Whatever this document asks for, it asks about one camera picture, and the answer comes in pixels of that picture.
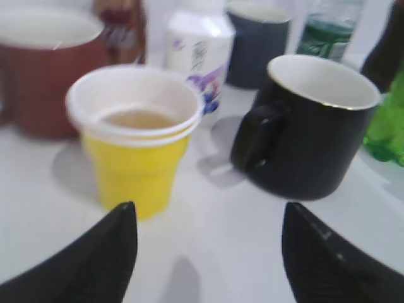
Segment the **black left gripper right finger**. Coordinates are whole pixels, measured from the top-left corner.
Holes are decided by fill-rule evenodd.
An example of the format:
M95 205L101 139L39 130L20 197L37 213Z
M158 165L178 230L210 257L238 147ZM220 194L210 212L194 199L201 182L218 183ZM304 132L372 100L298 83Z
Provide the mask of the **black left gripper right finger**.
M403 302L403 275L355 247L304 205L288 202L283 267L296 302Z

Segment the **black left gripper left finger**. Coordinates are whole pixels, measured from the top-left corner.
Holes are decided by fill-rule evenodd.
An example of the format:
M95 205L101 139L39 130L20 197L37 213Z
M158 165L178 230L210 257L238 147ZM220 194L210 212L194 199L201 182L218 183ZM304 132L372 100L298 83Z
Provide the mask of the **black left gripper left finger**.
M69 246L1 284L1 302L122 302L137 253L136 207L121 203Z

